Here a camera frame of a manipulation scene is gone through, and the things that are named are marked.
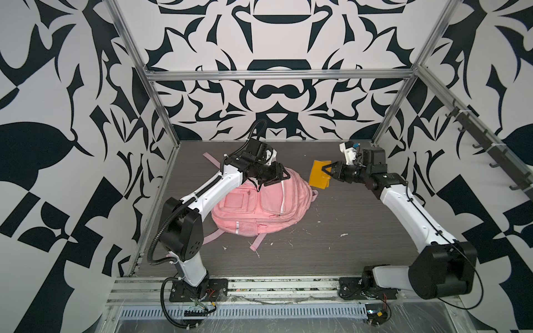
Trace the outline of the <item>yellow sticky note pad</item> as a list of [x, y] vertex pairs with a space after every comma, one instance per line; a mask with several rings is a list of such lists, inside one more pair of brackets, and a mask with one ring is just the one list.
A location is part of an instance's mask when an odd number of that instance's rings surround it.
[[325, 190], [329, 186], [331, 177], [327, 175], [327, 173], [324, 172], [322, 168], [326, 165], [329, 165], [330, 163], [330, 160], [315, 160], [313, 162], [308, 181], [311, 187], [316, 187], [317, 189]]

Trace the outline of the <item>pink student backpack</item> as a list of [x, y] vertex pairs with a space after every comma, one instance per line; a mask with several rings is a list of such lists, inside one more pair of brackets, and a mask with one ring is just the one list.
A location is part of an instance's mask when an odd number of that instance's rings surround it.
[[227, 194], [211, 211], [217, 231], [204, 237], [204, 244], [224, 233], [254, 238], [250, 246], [256, 251], [267, 234], [277, 233], [304, 218], [319, 193], [294, 170], [290, 179], [261, 190], [247, 180]]

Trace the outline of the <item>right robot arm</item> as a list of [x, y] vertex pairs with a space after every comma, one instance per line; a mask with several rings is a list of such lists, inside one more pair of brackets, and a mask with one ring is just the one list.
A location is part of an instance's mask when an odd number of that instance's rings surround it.
[[344, 159], [322, 172], [344, 183], [364, 184], [394, 214], [418, 251], [409, 266], [365, 267], [362, 287], [413, 291], [422, 299], [470, 294], [478, 277], [475, 247], [446, 231], [417, 201], [408, 181], [388, 171], [384, 149], [349, 141], [340, 144], [340, 152]]

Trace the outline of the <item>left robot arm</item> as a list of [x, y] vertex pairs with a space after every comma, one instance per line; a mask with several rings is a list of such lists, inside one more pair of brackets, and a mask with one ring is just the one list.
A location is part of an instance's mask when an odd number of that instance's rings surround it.
[[288, 180], [290, 174], [276, 161], [277, 151], [258, 139], [248, 139], [219, 162], [216, 174], [197, 190], [179, 200], [171, 199], [164, 208], [158, 231], [150, 244], [150, 265], [173, 264], [183, 273], [182, 280], [198, 287], [209, 280], [200, 250], [204, 242], [203, 222], [231, 191], [247, 180], [258, 189]]

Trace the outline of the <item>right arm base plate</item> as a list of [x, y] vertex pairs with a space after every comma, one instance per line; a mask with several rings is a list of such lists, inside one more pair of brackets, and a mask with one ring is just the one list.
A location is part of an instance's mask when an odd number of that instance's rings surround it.
[[346, 301], [396, 300], [397, 289], [389, 289], [363, 283], [361, 277], [341, 277], [338, 297]]

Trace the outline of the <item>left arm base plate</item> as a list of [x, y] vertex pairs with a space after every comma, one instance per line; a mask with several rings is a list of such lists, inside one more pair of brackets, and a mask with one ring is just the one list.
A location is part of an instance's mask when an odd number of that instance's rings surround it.
[[221, 297], [227, 296], [227, 279], [204, 279], [198, 286], [194, 287], [184, 280], [172, 282], [169, 296], [170, 302], [190, 302], [193, 300], [215, 302]]

